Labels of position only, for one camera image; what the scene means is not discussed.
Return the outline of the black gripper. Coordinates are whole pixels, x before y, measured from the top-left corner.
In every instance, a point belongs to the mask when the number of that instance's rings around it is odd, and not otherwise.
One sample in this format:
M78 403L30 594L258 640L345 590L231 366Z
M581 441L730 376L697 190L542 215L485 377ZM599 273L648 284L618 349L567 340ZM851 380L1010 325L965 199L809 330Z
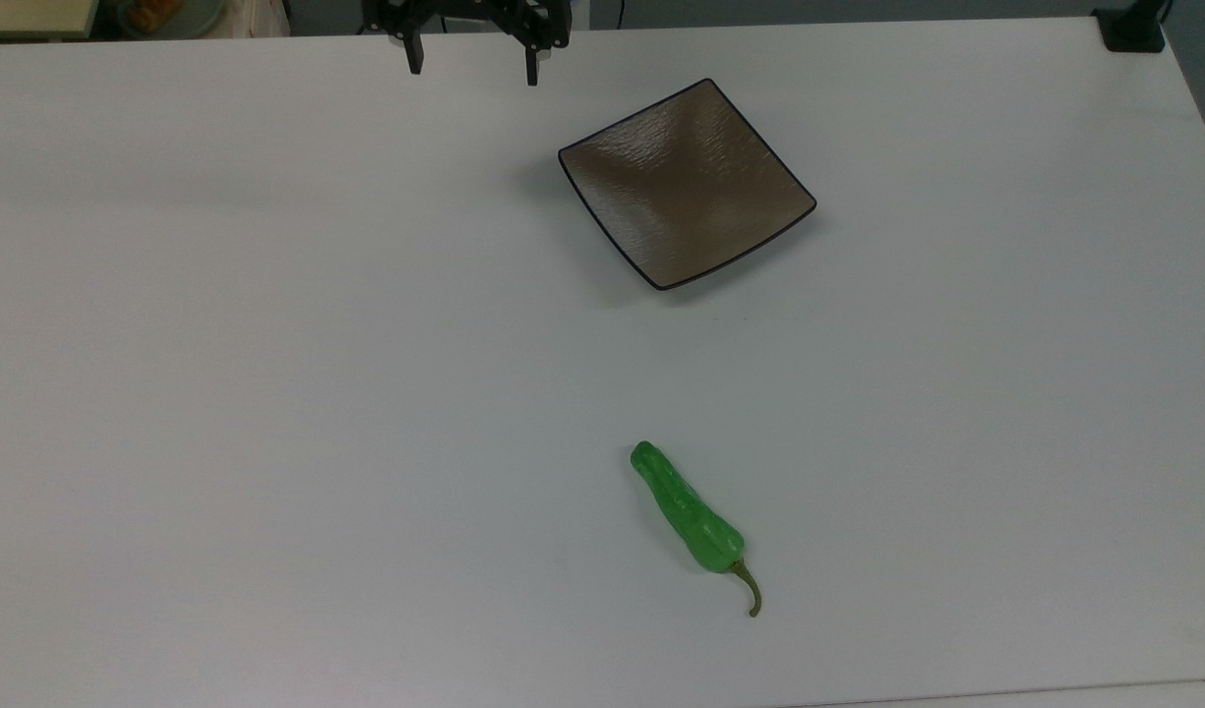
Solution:
M437 19L482 20L525 45L527 85L539 85L542 51L566 48L572 36L570 1L363 1L362 30L401 37L410 72L425 63L423 28Z

